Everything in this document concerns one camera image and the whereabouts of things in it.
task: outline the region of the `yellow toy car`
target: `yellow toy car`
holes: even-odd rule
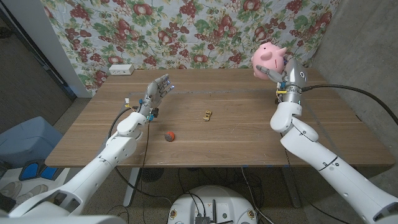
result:
[[[205,121],[209,121],[211,116],[211,110],[206,110],[206,115],[203,118]]]

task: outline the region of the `pink pig toy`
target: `pink pig toy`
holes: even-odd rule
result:
[[[270,42],[260,45],[260,47],[255,51],[253,57],[251,57],[254,76],[264,80],[269,79],[266,74],[260,72],[256,68],[256,65],[261,65],[278,73],[282,73],[284,69],[285,53],[286,47],[281,49]]]

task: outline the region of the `floral fabric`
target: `floral fabric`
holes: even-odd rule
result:
[[[339,0],[41,0],[94,95],[112,64],[136,69],[249,68],[272,42],[309,65]]]

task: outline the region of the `robot finger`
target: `robot finger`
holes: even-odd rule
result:
[[[162,94],[160,94],[160,97],[164,97],[165,95],[167,95],[170,91],[172,91],[174,89],[174,86],[171,86],[171,87],[169,87],[169,88],[166,88],[166,90],[162,93]]]
[[[166,74],[160,78],[155,79],[156,84],[160,85],[161,83],[167,81],[169,79],[169,74]]]
[[[169,80],[163,82],[163,86],[161,86],[160,92],[162,93],[162,92],[164,91],[164,89],[165,89],[168,85],[170,85],[170,81],[169,81]]]

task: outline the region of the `white power strip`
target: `white power strip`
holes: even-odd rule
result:
[[[109,68],[111,75],[131,75],[134,71],[134,66],[132,65],[112,65]]]

